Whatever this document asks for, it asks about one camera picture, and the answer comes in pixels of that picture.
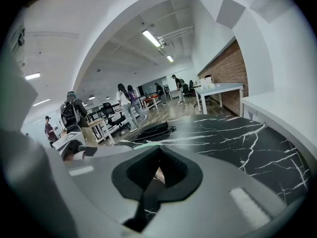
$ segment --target floor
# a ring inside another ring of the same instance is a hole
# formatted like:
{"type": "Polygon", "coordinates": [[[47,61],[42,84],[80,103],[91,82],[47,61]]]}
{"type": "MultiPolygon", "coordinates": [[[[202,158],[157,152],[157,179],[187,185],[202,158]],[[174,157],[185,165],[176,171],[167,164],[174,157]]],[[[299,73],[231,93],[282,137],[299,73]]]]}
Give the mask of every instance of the floor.
{"type": "MultiPolygon", "coordinates": [[[[153,122],[159,121],[159,120],[174,120],[177,118],[181,118],[184,116],[189,115],[200,115],[201,113],[198,111],[197,107],[195,108],[194,105],[197,102],[196,96],[185,98],[185,103],[183,105],[177,106],[178,98],[175,98],[173,100],[168,100],[167,105],[162,107],[161,103],[158,104],[158,110],[156,109],[150,109],[147,113],[148,119],[146,121],[140,121],[140,118],[137,118],[137,121],[139,123],[139,130],[140,128],[147,126],[153,122]]],[[[220,105],[211,100],[211,104],[207,103],[207,112],[210,115],[230,115],[230,113],[224,109],[221,108],[220,105]]],[[[115,143],[118,143],[122,139],[125,139],[127,136],[129,136],[129,130],[126,128],[123,130],[124,134],[121,136],[118,136],[118,133],[115,133],[113,135],[113,139],[115,143]]],[[[101,142],[99,144],[100,146],[103,145],[110,145],[110,142],[101,142]]]]}

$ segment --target brick wall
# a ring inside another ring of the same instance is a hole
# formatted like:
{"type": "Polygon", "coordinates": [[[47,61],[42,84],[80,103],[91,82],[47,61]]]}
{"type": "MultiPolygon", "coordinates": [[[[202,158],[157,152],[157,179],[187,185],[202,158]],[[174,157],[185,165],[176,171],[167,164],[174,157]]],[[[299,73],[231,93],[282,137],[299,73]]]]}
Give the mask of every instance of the brick wall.
{"type": "MultiPolygon", "coordinates": [[[[212,61],[200,74],[212,77],[213,83],[244,83],[244,97],[249,95],[248,78],[244,60],[237,41],[234,41],[220,56],[212,61]]],[[[218,94],[212,95],[219,100],[218,94]]],[[[239,90],[222,93],[222,103],[237,115],[240,114],[239,90]]]]}

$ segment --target marble surface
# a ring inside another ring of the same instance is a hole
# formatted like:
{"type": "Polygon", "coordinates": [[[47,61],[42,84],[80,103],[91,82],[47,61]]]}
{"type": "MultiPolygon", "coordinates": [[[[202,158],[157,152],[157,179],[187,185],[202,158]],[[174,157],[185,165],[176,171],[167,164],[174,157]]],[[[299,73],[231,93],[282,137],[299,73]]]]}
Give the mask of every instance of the marble surface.
{"type": "MultiPolygon", "coordinates": [[[[121,140],[133,148],[157,142],[227,161],[273,190],[286,205],[305,196],[311,172],[301,154],[284,136],[265,124],[234,116],[195,115],[168,121],[175,132],[146,141],[121,140]]],[[[154,178],[148,196],[164,184],[154,178]]],[[[151,205],[146,215],[156,212],[151,205]]]]}

